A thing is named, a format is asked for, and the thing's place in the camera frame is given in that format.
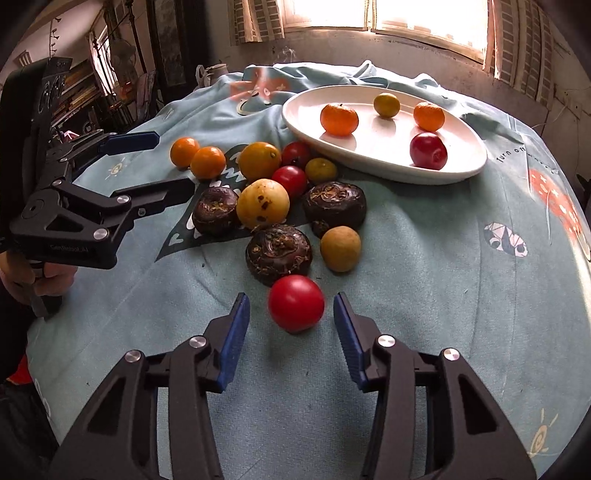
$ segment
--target yellow fruit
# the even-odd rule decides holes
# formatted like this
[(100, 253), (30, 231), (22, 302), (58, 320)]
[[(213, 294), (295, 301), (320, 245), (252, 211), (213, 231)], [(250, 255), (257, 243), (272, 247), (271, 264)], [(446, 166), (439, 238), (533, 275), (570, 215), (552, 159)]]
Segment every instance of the yellow fruit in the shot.
[(281, 223), (290, 211), (290, 196), (280, 183), (260, 179), (246, 187), (238, 197), (236, 213), (249, 229)]
[(400, 100), (392, 93), (380, 93), (374, 99), (374, 109), (379, 116), (392, 118), (400, 111)]
[(326, 181), (336, 180), (339, 171), (336, 165), (325, 158), (313, 158), (306, 165), (306, 176), (314, 185), (319, 185)]
[(326, 266), (334, 272), (348, 272), (359, 262), (361, 239), (348, 226), (336, 226), (320, 240), (320, 254)]
[(240, 172), (248, 181), (270, 179), (281, 166), (281, 153), (266, 142), (248, 145), (238, 157)]

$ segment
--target window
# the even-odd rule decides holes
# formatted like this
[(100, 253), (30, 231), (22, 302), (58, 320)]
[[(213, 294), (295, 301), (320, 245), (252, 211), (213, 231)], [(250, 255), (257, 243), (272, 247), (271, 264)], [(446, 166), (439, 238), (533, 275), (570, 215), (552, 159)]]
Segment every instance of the window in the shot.
[(99, 38), (96, 39), (96, 45), (99, 47), (98, 54), (94, 48), (94, 42), (91, 39), (92, 61), (95, 65), (95, 70), (100, 78), (103, 93), (110, 95), (115, 91), (115, 85), (118, 85), (117, 75), (111, 67), (111, 50), (109, 48), (109, 36), (107, 27), (102, 31)]
[(347, 28), (367, 30), (365, 0), (284, 0), (285, 22), (289, 28)]
[(398, 35), (483, 62), (488, 0), (284, 0), (284, 27)]

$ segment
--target light blue tablecloth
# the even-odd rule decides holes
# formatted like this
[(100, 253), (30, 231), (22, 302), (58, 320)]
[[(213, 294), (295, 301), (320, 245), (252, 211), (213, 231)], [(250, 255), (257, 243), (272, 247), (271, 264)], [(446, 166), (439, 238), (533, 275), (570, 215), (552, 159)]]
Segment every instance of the light blue tablecloth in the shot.
[[(310, 277), (328, 308), (300, 336), (269, 318), (268, 289), (246, 269), (245, 230), (232, 241), (205, 240), (189, 222), (192, 203), (138, 220), (117, 266), (81, 269), (61, 312), (30, 330), (31, 372), (59, 440), (125, 351), (173, 349), (226, 314), (244, 291), (252, 320), (236, 378), (223, 395), (210, 396), (226, 479), (358, 478), (375, 396), (350, 381), (333, 326), (330, 299), (344, 290), (358, 313), (411, 348), (461, 351), (506, 412), (538, 474), (552, 464), (591, 403), (590, 236), (560, 167), (516, 119), (426, 75), (411, 80), (368, 61), (358, 68), (249, 67), (142, 125), (139, 130), (161, 135), (156, 149), (104, 157), (78, 183), (109, 195), (190, 175), (172, 166), (168, 151), (177, 138), (191, 136), (226, 152), (228, 169), (217, 184), (241, 189), (236, 155), (244, 145), (283, 147), (294, 139), (281, 117), (293, 92), (350, 83), (386, 86), (449, 109), (484, 140), (484, 171), (433, 187), (343, 168), (343, 178), (367, 196), (363, 258), (351, 274), (335, 276), (316, 255)], [(288, 221), (302, 225), (318, 253), (301, 207)], [(162, 414), (165, 408), (161, 403)], [(160, 423), (166, 476), (165, 432)]]

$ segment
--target white plate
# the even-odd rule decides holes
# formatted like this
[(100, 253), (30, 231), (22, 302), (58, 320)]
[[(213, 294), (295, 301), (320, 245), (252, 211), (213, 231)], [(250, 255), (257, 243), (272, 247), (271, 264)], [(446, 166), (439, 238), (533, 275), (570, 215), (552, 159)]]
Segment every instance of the white plate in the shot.
[[(395, 94), (400, 113), (384, 119), (374, 110), (374, 98), (382, 92)], [(323, 155), (355, 170), (389, 180), (425, 185), (444, 185), (472, 177), (486, 163), (486, 147), (466, 123), (445, 110), (445, 124), (437, 132), (447, 147), (448, 159), (441, 170), (413, 165), (410, 141), (423, 130), (414, 122), (416, 104), (425, 100), (407, 93), (363, 85), (337, 85), (307, 90), (283, 106), (285, 123), (299, 139)], [(359, 115), (357, 130), (348, 137), (327, 134), (320, 125), (320, 111), (328, 103), (342, 103)]]

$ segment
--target tomato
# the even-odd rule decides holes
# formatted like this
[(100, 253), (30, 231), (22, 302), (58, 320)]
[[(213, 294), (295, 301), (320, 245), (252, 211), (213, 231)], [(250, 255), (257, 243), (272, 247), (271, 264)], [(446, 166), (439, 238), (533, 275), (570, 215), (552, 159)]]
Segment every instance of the tomato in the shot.
[(436, 134), (418, 134), (410, 142), (410, 157), (417, 167), (441, 170), (447, 163), (447, 148)]
[(275, 323), (290, 333), (313, 327), (324, 313), (324, 295), (302, 275), (280, 278), (271, 287), (267, 303)]
[(308, 178), (304, 170), (292, 166), (281, 167), (273, 174), (271, 180), (275, 180), (277, 183), (283, 185), (290, 199), (301, 197), (308, 185)]
[(295, 165), (302, 170), (312, 158), (310, 147), (304, 142), (292, 142), (286, 145), (281, 152), (281, 163), (283, 165)]

